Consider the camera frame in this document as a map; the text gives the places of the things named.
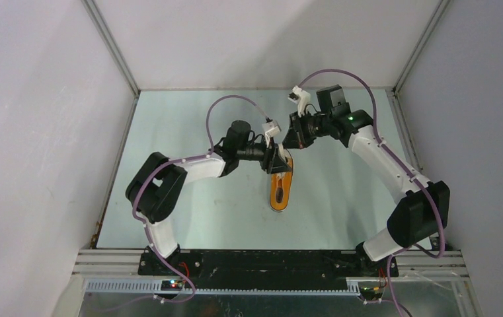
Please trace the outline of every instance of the light blue table surface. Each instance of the light blue table surface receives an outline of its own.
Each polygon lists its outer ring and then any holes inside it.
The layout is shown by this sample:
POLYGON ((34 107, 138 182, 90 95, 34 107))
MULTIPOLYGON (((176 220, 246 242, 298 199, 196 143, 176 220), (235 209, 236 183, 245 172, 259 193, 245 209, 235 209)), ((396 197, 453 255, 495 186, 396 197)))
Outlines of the light blue table surface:
MULTIPOLYGON (((146 158, 159 151, 171 158, 205 153, 206 112, 226 94, 241 94, 261 105, 286 134, 296 105, 288 90, 143 91, 113 185, 98 240, 99 248, 143 248, 140 222, 132 218, 125 189, 146 158)), ((310 91, 317 106, 315 91, 310 91)), ((404 158, 401 141, 383 89, 374 90, 378 127, 388 145, 404 158)), ((362 89, 346 89, 351 109, 372 114, 362 89)), ((211 115, 214 143, 234 120, 248 121, 262 133, 263 118, 253 106, 229 99, 211 115)), ((171 217, 182 248, 352 249, 385 227, 395 204, 369 167, 340 142, 325 137, 304 150, 292 150, 294 175, 290 202, 282 213, 267 202, 268 176, 257 162, 240 162, 224 178, 185 185, 171 217)))

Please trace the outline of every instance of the connector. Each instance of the connector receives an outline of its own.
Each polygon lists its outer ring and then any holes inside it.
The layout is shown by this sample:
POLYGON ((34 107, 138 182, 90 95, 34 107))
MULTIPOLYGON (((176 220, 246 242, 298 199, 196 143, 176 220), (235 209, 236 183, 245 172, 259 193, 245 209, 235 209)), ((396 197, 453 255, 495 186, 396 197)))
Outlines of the connector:
POLYGON ((263 132, 265 133, 265 141, 267 146, 270 144, 270 140, 274 138, 275 135, 280 133, 280 125, 276 120, 271 120, 270 122, 262 124, 263 132))
POLYGON ((295 86, 288 95, 288 99, 298 105, 298 116, 301 117, 304 115, 305 108, 311 100, 311 95, 302 88, 295 86))

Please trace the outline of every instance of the floor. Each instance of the floor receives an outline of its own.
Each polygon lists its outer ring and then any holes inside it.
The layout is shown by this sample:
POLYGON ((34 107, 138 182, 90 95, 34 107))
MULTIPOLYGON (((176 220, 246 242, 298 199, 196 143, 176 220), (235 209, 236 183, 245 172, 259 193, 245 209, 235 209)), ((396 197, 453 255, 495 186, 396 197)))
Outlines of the floor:
MULTIPOLYGON (((315 99, 315 91, 310 91, 315 99)), ((155 151, 169 157, 205 153, 204 121, 216 99, 241 94, 261 105, 283 132, 296 110, 287 90, 143 91, 140 95, 115 184, 104 217, 99 248, 143 248, 141 224, 132 218, 125 189, 155 151)), ((374 90, 378 126, 388 144, 405 157, 385 90, 374 90)), ((369 114, 368 94, 346 89, 351 109, 369 114)), ((317 100, 312 100, 317 107, 317 100)), ((215 143, 234 120, 248 121, 260 133, 262 117, 242 100, 225 100, 211 115, 215 143)), ((385 227, 395 205, 377 176, 340 142, 326 137, 304 150, 293 150, 290 203, 282 213, 267 203, 268 177, 257 162, 241 162, 224 178, 183 187, 174 213, 175 235, 182 248, 352 249, 385 227)))

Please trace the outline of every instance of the wall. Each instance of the wall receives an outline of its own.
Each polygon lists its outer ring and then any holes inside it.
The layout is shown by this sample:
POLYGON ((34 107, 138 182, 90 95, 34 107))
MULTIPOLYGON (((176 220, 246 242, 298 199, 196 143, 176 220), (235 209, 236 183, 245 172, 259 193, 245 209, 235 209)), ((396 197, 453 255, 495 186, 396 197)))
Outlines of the wall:
POLYGON ((447 239, 485 316, 503 316, 503 1, 453 1, 400 101, 427 173, 451 188, 447 239))
MULTIPOLYGON (((142 89, 288 88, 320 68, 390 87, 438 0, 98 1, 142 89)), ((323 75, 312 87, 359 84, 323 75)))
POLYGON ((133 96, 78 0, 0 0, 0 316, 49 316, 133 96))

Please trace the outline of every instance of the orange object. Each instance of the orange object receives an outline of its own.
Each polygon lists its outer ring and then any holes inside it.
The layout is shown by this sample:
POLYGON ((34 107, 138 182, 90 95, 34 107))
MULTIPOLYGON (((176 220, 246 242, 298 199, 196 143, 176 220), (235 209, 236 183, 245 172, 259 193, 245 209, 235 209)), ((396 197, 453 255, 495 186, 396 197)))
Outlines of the orange object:
MULTIPOLYGON (((290 167, 294 168, 294 163, 289 153, 287 156, 287 162, 290 167)), ((272 210, 281 212, 286 208, 286 206, 288 206, 291 184, 292 172, 277 173, 271 176, 269 203, 272 210)))

